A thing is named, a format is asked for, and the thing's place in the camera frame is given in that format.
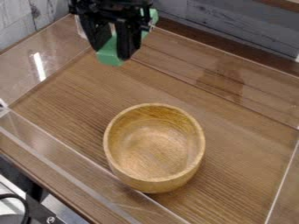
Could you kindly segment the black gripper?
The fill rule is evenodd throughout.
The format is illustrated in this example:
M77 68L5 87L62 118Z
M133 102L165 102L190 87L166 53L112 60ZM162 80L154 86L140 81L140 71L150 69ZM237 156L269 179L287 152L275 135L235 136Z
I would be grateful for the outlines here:
M112 34L109 23L116 27L116 53L129 60L141 45L141 30L152 24L152 0L68 0L69 13L78 16L89 45L98 51Z

